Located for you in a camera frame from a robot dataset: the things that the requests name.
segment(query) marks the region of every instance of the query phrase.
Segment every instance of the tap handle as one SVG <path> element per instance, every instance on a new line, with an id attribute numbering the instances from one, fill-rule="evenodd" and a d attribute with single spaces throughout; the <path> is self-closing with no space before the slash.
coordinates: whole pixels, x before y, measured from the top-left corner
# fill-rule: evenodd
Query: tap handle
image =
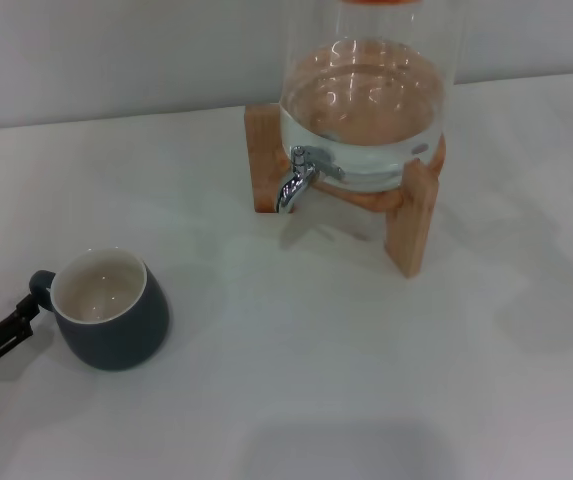
<path id="1" fill-rule="evenodd" d="M 319 147 L 295 147 L 291 151 L 293 173 L 301 174 L 307 168 L 314 168 L 320 173 L 342 180 L 344 171 L 333 163 L 333 157 L 323 148 Z"/>

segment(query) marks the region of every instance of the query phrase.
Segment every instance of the mug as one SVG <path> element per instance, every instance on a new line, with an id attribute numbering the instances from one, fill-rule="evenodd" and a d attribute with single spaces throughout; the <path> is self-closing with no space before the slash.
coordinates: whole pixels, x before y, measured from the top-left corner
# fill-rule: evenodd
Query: mug
<path id="1" fill-rule="evenodd" d="M 89 250 L 59 273 L 30 280 L 40 307 L 55 314 L 70 349 L 101 370 L 125 370 L 162 344 L 170 314 L 159 283 L 136 255 Z"/>

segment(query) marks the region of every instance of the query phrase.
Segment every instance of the table surface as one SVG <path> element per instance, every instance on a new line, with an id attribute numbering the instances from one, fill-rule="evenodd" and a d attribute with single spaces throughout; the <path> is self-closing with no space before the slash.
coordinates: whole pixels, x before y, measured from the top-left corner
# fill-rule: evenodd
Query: table surface
<path id="1" fill-rule="evenodd" d="M 0 319 L 136 251 L 174 323 L 105 373 L 51 314 L 0 362 L 0 480 L 573 479 L 573 75 L 456 87 L 421 276 L 382 216 L 257 215 L 243 109 L 0 130 Z"/>

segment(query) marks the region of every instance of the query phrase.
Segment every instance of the spigot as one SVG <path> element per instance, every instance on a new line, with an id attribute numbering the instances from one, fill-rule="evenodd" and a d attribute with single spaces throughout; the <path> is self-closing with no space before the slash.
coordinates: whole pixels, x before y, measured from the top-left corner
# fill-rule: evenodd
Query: spigot
<path id="1" fill-rule="evenodd" d="M 330 154 L 317 147 L 294 147 L 290 152 L 292 171 L 282 183 L 277 194 L 275 211 L 290 213 L 295 201 L 320 175 L 342 180 L 344 171 L 333 164 Z"/>

